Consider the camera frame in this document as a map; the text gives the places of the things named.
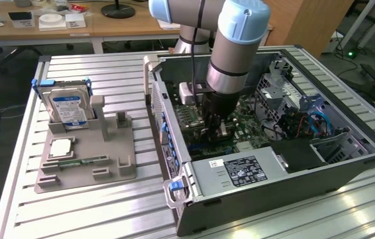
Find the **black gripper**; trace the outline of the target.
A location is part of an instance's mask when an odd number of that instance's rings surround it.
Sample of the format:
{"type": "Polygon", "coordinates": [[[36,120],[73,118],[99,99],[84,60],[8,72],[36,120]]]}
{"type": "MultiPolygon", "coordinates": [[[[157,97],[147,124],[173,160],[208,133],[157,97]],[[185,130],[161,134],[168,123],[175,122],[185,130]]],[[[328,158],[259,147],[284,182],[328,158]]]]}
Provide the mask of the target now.
{"type": "Polygon", "coordinates": [[[203,96],[201,112],[205,131],[201,139],[207,142],[224,141],[233,136],[229,123],[229,115],[236,109],[240,93],[223,94],[208,92],[203,96]]]}

